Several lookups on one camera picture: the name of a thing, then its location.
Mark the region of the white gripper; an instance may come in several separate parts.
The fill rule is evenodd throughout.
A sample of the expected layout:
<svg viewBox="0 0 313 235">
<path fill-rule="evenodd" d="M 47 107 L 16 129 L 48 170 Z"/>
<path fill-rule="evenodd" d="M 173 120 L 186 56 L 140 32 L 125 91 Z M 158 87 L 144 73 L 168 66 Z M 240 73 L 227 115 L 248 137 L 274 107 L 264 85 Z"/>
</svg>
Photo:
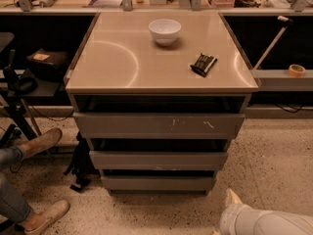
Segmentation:
<svg viewBox="0 0 313 235">
<path fill-rule="evenodd" d="M 219 221 L 220 231 L 214 229 L 211 235 L 239 235 L 236 231 L 236 220 L 239 214 L 248 208 L 248 205 L 242 204 L 240 197 L 231 188 L 228 188 L 226 190 L 225 207 L 227 209 L 222 212 Z"/>
</svg>

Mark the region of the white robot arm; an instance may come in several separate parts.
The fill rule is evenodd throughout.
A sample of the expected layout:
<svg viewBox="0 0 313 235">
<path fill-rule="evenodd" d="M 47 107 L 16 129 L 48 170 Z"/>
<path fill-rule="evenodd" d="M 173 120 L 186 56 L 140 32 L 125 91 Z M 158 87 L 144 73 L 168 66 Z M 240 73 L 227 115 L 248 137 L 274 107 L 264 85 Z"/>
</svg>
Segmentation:
<svg viewBox="0 0 313 235">
<path fill-rule="evenodd" d="M 313 217 L 254 209 L 228 188 L 219 227 L 210 235 L 313 235 Z"/>
</svg>

